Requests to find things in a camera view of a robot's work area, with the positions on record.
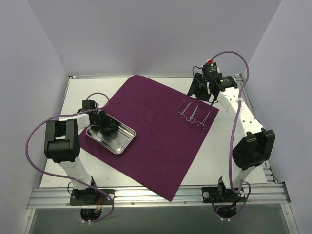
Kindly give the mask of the steel surgical scissors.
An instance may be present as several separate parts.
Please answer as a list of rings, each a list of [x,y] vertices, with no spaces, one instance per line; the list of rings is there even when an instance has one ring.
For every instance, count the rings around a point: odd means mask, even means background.
[[[194,108],[192,114],[189,117],[186,117],[186,121],[188,121],[190,123],[195,123],[194,116],[196,114],[197,109],[198,109],[198,105]]]

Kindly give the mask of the steel instrument tray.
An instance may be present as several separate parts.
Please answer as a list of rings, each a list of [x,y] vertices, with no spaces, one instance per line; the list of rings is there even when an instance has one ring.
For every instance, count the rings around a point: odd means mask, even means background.
[[[135,138],[136,132],[112,116],[107,116],[110,118],[109,124],[91,125],[86,129],[86,134],[113,154],[120,155]]]

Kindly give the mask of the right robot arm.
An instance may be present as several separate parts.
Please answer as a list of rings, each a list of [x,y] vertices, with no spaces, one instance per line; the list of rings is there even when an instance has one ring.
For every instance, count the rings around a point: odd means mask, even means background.
[[[242,189],[246,177],[267,161],[275,141],[273,130],[267,130],[254,117],[242,98],[244,86],[238,86],[231,76],[221,74],[207,77],[195,73],[188,95],[200,100],[217,101],[233,121],[230,138],[229,169],[216,190],[217,197],[228,201]]]

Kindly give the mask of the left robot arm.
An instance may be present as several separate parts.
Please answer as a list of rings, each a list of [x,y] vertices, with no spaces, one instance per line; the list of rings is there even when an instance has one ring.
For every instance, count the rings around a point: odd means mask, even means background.
[[[45,127],[44,154],[47,159],[58,164],[70,178],[75,192],[81,192],[81,199],[86,204],[98,200],[96,183],[87,173],[81,160],[79,131],[91,127],[94,131],[112,134],[120,123],[98,108],[93,100],[83,100],[82,108],[75,116],[50,120]]]

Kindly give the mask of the steel forceps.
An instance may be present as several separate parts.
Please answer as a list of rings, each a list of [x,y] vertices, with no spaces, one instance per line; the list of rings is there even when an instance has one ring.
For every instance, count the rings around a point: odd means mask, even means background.
[[[209,117],[210,112],[205,116],[205,118],[202,121],[197,121],[196,126],[202,126],[203,129],[207,129],[206,120]]]
[[[189,102],[189,103],[187,104],[187,106],[186,106],[181,112],[178,112],[178,113],[177,113],[177,116],[180,117],[180,118],[185,118],[185,112],[187,111],[187,109],[190,107],[191,104],[192,104],[192,103]]]

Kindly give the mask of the purple cloth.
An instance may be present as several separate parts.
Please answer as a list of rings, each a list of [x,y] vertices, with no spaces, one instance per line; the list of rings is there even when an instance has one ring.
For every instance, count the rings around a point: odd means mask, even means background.
[[[183,99],[195,121],[211,127],[218,109],[144,76],[132,76],[112,96],[105,112],[134,129],[135,138],[120,155],[79,136],[86,152],[124,173],[166,200],[172,200],[198,153],[208,129],[196,126],[174,113]]]

